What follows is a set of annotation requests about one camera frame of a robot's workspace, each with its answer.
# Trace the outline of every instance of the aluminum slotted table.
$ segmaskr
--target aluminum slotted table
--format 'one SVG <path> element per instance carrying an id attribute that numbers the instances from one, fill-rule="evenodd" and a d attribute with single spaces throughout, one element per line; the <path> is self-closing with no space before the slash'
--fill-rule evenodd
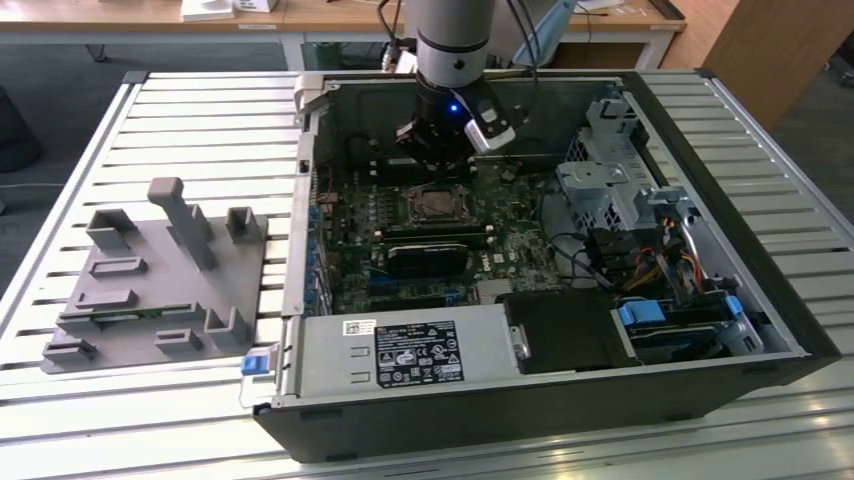
<path id="1" fill-rule="evenodd" d="M 41 373 L 41 349 L 91 245 L 84 224 L 105 207 L 160 218 L 145 202 L 155 176 L 180 176 L 185 198 L 208 216 L 237 205 L 270 216 L 256 344 L 279 340 L 296 76 L 164 73 L 119 89 L 0 302 L 4 478 L 568 478 L 583 470 L 586 478 L 741 479 L 854 467 L 851 225 L 722 84 L 694 72 L 643 76 L 846 355 L 799 382 L 694 421 L 300 465 L 250 418 L 274 384 L 243 382 L 239 358 Z M 666 153 L 651 153 L 678 184 Z"/>

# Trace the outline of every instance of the wooden table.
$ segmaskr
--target wooden table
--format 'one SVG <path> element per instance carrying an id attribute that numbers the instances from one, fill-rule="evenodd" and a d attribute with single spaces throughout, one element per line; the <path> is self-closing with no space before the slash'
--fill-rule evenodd
<path id="1" fill-rule="evenodd" d="M 643 44 L 636 66 L 655 68 L 685 22 L 664 19 L 647 0 L 627 5 L 606 17 L 576 15 L 562 41 Z M 0 43 L 279 43 L 288 69 L 304 70 L 306 43 L 386 40 L 375 10 L 358 0 L 279 0 L 272 13 L 184 23 L 180 0 L 0 0 Z"/>

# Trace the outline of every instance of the green circuit board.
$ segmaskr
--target green circuit board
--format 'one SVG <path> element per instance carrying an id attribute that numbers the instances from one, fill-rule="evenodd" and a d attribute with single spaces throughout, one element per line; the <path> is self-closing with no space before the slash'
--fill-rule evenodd
<path id="1" fill-rule="evenodd" d="M 506 279 L 512 291 L 560 285 L 536 217 L 542 174 L 516 175 L 502 161 L 476 167 L 476 177 L 460 184 L 383 187 L 354 175 L 322 195 L 335 314 L 476 305 L 484 280 Z M 462 275 L 395 281 L 383 269 L 388 247 L 374 232 L 427 230 L 448 221 L 488 225 L 488 245 L 471 249 Z"/>

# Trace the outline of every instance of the blue latch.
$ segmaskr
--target blue latch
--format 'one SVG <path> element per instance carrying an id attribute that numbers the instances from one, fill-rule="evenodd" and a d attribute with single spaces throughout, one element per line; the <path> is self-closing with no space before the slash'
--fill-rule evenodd
<path id="1" fill-rule="evenodd" d="M 735 318 L 741 317 L 742 313 L 745 313 L 745 307 L 737 296 L 730 295 L 726 297 L 726 306 L 730 307 L 730 312 L 733 312 Z"/>
<path id="2" fill-rule="evenodd" d="M 626 304 L 619 308 L 618 314 L 623 325 L 667 321 L 662 307 L 655 300 L 636 300 L 626 302 Z"/>
<path id="3" fill-rule="evenodd" d="M 270 372 L 267 355 L 247 355 L 240 364 L 240 373 L 247 375 L 262 375 Z"/>

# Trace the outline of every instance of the power supply label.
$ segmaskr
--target power supply label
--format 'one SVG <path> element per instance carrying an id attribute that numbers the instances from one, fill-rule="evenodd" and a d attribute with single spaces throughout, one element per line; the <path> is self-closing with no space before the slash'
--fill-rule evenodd
<path id="1" fill-rule="evenodd" d="M 374 329 L 376 383 L 383 388 L 460 382 L 463 357 L 454 321 Z"/>

